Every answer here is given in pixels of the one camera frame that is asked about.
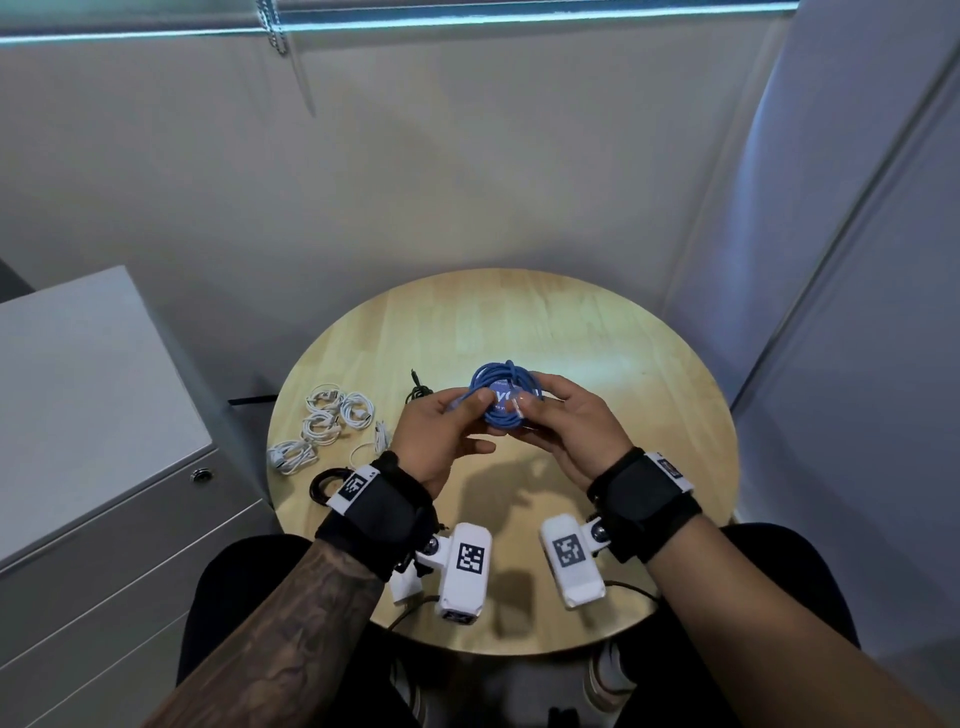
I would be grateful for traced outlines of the person's right hand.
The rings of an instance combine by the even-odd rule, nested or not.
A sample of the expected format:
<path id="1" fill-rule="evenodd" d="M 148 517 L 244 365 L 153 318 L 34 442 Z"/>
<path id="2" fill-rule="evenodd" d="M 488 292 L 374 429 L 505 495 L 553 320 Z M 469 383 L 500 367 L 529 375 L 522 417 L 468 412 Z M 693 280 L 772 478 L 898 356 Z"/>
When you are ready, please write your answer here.
<path id="1" fill-rule="evenodd" d="M 525 422 L 553 431 L 553 455 L 582 491 L 633 448 L 627 432 L 597 394 L 558 374 L 534 372 L 544 397 L 522 391 L 507 403 Z"/>

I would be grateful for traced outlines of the person's left hand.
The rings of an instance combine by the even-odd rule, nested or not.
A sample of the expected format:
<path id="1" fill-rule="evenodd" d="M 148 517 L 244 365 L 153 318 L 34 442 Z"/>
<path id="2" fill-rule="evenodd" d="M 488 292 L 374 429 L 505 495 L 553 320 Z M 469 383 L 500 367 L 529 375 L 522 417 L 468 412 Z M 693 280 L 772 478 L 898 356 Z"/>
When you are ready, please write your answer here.
<path id="1" fill-rule="evenodd" d="M 501 436 L 490 427 L 485 413 L 495 402 L 487 388 L 469 392 L 465 387 L 445 389 L 406 404 L 390 444 L 399 467 L 424 487 L 436 501 L 447 484 L 458 458 L 449 448 L 458 438 Z"/>

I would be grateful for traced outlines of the person's right forearm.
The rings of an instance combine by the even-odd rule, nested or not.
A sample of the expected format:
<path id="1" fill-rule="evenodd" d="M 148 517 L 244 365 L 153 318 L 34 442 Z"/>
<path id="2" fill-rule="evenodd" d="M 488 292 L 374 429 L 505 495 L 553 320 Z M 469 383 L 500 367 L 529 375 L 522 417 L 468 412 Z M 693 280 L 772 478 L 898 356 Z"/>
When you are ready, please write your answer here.
<path id="1" fill-rule="evenodd" d="M 707 517 L 646 569 L 745 728 L 945 728 Z"/>

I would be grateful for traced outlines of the person's left forearm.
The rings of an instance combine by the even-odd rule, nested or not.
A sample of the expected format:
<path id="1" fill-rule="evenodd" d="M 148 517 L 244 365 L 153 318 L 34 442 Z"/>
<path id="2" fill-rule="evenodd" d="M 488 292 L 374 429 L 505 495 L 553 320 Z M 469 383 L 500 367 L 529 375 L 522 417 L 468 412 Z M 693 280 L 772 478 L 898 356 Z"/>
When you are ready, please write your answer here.
<path id="1" fill-rule="evenodd" d="M 305 728 L 330 709 L 385 583 L 317 540 L 142 728 Z"/>

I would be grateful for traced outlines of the white shoe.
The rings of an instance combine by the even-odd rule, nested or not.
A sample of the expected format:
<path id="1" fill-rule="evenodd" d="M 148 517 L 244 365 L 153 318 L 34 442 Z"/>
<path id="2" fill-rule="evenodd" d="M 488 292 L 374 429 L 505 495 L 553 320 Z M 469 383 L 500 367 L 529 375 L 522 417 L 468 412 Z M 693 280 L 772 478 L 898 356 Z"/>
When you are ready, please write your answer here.
<path id="1" fill-rule="evenodd" d="M 582 681 L 589 705 L 602 714 L 617 714 L 634 693 L 637 684 L 623 670 L 617 643 L 612 639 L 594 646 Z"/>

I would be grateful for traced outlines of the black trousers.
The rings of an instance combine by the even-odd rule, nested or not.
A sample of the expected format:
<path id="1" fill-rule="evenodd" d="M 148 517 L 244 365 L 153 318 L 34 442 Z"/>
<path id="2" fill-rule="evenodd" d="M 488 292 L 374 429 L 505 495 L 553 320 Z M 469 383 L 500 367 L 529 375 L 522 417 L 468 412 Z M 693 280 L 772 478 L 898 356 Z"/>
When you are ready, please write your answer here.
<path id="1" fill-rule="evenodd" d="M 826 561 L 803 536 L 769 523 L 725 526 L 739 552 L 786 593 L 860 648 L 851 611 Z M 311 543 L 257 536 L 224 549 L 199 579 L 189 610 L 176 682 L 182 683 L 282 583 Z M 616 728 L 742 728 L 668 604 L 613 639 L 636 688 Z M 398 642 L 368 624 L 330 708 L 328 728 L 422 728 L 391 681 Z"/>

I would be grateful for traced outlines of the grey drawer cabinet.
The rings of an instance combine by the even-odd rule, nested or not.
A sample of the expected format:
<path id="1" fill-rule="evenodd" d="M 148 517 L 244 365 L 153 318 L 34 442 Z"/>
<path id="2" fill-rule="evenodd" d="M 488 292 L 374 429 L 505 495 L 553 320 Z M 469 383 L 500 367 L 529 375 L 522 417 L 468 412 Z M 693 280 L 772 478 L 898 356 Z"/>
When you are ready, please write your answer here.
<path id="1" fill-rule="evenodd" d="M 205 568 L 281 532 L 262 455 L 124 267 L 0 304 L 0 728 L 138 728 Z"/>

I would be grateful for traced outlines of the window frame ledge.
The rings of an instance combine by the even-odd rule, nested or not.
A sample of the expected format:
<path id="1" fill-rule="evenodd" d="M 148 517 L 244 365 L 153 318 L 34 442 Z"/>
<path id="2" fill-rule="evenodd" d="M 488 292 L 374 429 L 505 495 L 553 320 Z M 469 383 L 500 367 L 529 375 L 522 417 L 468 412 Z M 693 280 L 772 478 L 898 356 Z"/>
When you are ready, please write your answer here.
<path id="1" fill-rule="evenodd" d="M 800 0 L 0 0 L 0 46 L 794 13 Z"/>

